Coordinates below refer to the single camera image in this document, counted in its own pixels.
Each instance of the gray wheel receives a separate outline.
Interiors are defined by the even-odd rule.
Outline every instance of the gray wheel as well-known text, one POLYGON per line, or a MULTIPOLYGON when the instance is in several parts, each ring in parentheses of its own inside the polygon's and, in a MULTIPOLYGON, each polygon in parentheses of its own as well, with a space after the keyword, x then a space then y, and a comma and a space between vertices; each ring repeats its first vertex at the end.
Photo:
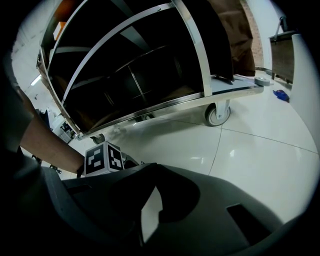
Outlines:
POLYGON ((93 140, 94 144, 98 145, 105 141, 105 136, 101 133, 95 137, 91 137, 91 139, 93 140))
POLYGON ((231 113, 230 107, 227 108, 224 118, 219 120, 217 119, 216 111, 217 111, 216 104, 214 103, 210 104, 207 107, 204 116, 208 126, 220 126, 225 121, 227 121, 228 118, 230 117, 230 113, 231 113))

